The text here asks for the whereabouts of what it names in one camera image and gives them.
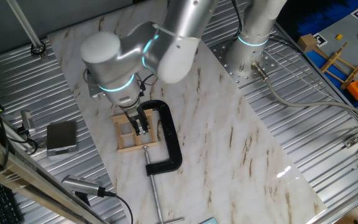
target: white marble surface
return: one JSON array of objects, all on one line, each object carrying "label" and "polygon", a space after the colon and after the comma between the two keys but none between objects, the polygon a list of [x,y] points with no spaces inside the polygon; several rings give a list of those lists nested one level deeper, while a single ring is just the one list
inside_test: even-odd
[{"label": "white marble surface", "polygon": [[[117,194],[127,200],[138,224],[158,221],[144,153],[116,151],[111,116],[122,111],[106,98],[89,97],[79,49],[99,30],[125,35],[145,21],[161,23],[165,10],[164,0],[148,1],[48,36]],[[155,177],[165,220],[295,224],[326,209],[204,43],[187,77],[148,86],[142,101],[150,99],[169,105],[183,155],[177,171]],[[154,118],[161,143],[150,148],[150,157],[158,162],[168,154]]]}]

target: glowing cyan ring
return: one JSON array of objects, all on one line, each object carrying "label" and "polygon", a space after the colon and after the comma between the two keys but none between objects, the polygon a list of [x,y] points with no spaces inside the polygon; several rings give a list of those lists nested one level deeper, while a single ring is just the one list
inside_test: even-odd
[{"label": "glowing cyan ring", "polygon": [[258,47],[258,46],[262,46],[264,44],[266,44],[266,42],[268,41],[268,39],[264,42],[264,43],[261,43],[261,44],[248,44],[247,42],[241,40],[241,38],[239,37],[239,40],[243,43],[243,44],[246,44],[246,45],[249,45],[251,47]]},{"label": "glowing cyan ring", "polygon": [[[157,40],[157,38],[158,38],[158,35],[154,36],[153,39],[151,39],[147,42],[146,46],[143,49],[143,54],[146,54],[146,52],[149,50],[149,47],[152,44],[153,40]],[[144,62],[144,56],[142,57],[142,63],[143,63],[143,66],[146,68],[146,64]]]},{"label": "glowing cyan ring", "polygon": [[113,89],[113,90],[108,90],[108,89],[105,89],[101,86],[99,86],[100,89],[102,89],[103,91],[109,91],[109,92],[112,92],[112,91],[120,91],[120,90],[123,90],[125,87],[129,86],[129,84],[131,84],[132,80],[134,79],[135,77],[135,74],[132,75],[132,78],[131,80],[129,80],[129,82],[127,82],[125,85],[123,85],[122,87],[120,88],[116,88],[116,89]]}]

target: black clamp frame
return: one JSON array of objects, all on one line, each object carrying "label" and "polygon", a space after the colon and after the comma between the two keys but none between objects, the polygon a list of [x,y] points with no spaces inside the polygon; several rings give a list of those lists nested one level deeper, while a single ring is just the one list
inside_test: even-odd
[{"label": "black clamp frame", "polygon": [[175,124],[173,123],[168,105],[161,100],[152,100],[142,103],[142,109],[158,111],[169,154],[169,160],[167,161],[146,165],[147,176],[163,174],[179,169],[183,159],[181,157],[177,131],[175,130]]}]

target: small black box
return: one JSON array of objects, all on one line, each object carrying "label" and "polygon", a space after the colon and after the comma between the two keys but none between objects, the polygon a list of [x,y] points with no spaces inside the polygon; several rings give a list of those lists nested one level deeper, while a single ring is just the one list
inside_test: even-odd
[{"label": "small black box", "polygon": [[47,126],[48,156],[57,156],[77,150],[75,121],[54,123]]}]

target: metal mounting plate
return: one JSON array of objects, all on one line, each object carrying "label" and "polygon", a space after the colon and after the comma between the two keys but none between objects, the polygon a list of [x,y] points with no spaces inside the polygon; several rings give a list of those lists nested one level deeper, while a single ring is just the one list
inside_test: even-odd
[{"label": "metal mounting plate", "polygon": [[[237,83],[238,87],[242,87],[248,83],[253,82],[254,80],[260,79],[259,75],[254,72],[251,76],[245,76],[245,75],[235,75],[234,70],[239,68],[231,68],[228,62],[226,61],[226,52],[230,45],[232,44],[232,40],[223,42],[221,44],[218,44],[211,48],[212,53],[215,55],[215,57],[219,60],[219,62],[222,64],[224,69],[227,71],[227,73],[231,76],[231,78]],[[262,54],[262,61],[259,62],[260,67],[263,71],[266,73],[271,73],[272,71],[276,70],[278,68],[278,64],[275,60],[270,58],[265,53]]]}]

